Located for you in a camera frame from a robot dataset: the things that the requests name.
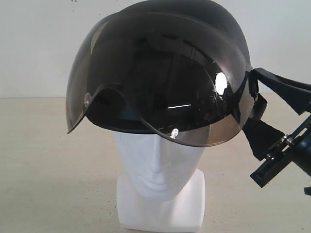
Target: mannequin face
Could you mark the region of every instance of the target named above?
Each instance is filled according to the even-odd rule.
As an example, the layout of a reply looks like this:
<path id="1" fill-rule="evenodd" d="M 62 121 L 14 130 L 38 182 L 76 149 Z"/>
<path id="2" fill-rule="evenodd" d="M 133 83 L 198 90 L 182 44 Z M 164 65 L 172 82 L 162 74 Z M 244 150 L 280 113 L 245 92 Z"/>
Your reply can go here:
<path id="1" fill-rule="evenodd" d="M 176 197 L 197 169 L 205 148 L 171 142 L 157 134 L 113 132 L 123 166 L 137 192 L 146 199 Z"/>

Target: black helmet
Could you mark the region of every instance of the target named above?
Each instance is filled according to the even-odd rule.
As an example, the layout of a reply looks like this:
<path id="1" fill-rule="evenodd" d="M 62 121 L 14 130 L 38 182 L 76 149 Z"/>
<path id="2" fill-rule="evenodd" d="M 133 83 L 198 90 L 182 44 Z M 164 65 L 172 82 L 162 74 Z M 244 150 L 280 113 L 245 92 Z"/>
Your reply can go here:
<path id="1" fill-rule="evenodd" d="M 86 116 L 124 133 L 207 147 L 236 136 L 257 93 L 234 17 L 210 0 L 147 0 L 98 22 L 66 97 L 69 133 Z"/>

